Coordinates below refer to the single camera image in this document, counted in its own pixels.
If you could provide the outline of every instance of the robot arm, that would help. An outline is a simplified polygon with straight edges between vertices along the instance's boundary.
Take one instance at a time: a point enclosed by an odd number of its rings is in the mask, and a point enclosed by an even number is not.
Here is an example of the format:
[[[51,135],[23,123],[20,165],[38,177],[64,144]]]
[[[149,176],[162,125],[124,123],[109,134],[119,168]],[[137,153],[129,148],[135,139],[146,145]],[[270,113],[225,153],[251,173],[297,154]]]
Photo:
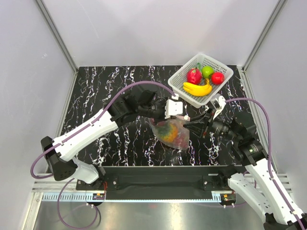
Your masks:
[[[183,113],[183,103],[168,98],[157,98],[153,87],[135,86],[128,93],[121,95],[94,123],[94,120],[103,112],[101,109],[96,115],[84,122],[74,130],[52,140],[45,137],[41,140],[44,150],[49,149],[57,143],[62,143],[53,151],[46,154],[48,162],[56,181],[73,177],[87,184],[96,183],[99,186],[103,181],[104,171],[94,165],[86,164],[75,158],[75,155],[94,140],[108,132],[133,122],[137,116],[153,118],[155,122],[171,119],[173,116]]]
[[[220,113],[224,107],[224,98],[219,94],[211,100],[211,108],[201,116],[192,118],[192,123],[184,125],[192,133],[200,138],[205,138],[210,132],[223,136],[233,142],[232,151],[235,158],[245,166],[246,170],[254,177],[264,195],[250,185],[243,174],[237,172],[232,165],[227,166],[213,180],[213,183],[222,189],[232,189],[241,195],[246,202],[257,212],[264,223],[265,229],[297,229],[297,220],[306,218],[304,212],[294,203],[292,198],[283,187],[274,170],[274,180],[268,171],[268,156],[255,136],[256,125],[249,113],[241,112],[229,124],[215,119],[216,112]],[[286,200],[294,208],[292,212]]]

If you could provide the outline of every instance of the yellow banana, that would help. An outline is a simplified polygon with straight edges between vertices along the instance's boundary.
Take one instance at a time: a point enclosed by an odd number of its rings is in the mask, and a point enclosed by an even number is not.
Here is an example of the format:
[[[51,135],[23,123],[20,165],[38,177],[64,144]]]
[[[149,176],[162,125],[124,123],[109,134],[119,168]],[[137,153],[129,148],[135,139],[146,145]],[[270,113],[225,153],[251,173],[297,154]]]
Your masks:
[[[198,90],[198,89],[208,89],[209,88],[209,84],[206,84],[206,85],[194,85],[192,83],[189,83],[189,82],[185,82],[183,83],[183,87],[186,87],[188,89],[191,89],[191,90]]]
[[[209,84],[209,79],[206,79],[206,85],[194,85],[188,82],[183,83],[184,91],[196,97],[203,97],[212,91],[212,86]]]

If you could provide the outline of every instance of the green apple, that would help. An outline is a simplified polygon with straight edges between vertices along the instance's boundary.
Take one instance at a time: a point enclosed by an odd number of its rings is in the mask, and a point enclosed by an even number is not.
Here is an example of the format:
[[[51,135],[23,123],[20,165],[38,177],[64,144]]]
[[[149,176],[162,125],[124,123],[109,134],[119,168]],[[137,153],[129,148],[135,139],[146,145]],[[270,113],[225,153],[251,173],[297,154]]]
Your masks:
[[[204,78],[210,78],[214,74],[214,70],[211,66],[205,66],[202,68],[201,73]]]

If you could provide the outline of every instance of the white panel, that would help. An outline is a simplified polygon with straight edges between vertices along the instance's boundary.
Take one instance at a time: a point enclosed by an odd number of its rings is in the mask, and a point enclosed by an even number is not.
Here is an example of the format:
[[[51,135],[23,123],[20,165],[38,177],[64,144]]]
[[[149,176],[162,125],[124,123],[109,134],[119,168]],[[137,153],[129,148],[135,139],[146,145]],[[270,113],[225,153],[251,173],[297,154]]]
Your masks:
[[[40,140],[54,137],[73,72],[35,1],[0,6],[0,225],[19,230],[34,183]],[[43,172],[41,161],[36,172]]]
[[[44,0],[79,66],[243,65],[277,0]]]
[[[267,109],[278,171],[307,212],[307,1],[290,0],[248,69],[255,97]]]

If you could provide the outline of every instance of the red tomato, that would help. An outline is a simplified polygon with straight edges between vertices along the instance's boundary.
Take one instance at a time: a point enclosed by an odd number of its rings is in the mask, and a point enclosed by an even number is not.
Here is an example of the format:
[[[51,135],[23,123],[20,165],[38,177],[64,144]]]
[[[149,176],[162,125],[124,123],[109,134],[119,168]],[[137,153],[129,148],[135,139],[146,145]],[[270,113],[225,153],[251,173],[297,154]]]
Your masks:
[[[220,85],[225,80],[224,74],[216,72],[211,76],[211,81],[215,85]]]
[[[199,69],[193,68],[188,72],[188,82],[197,85],[201,82],[202,74]]]

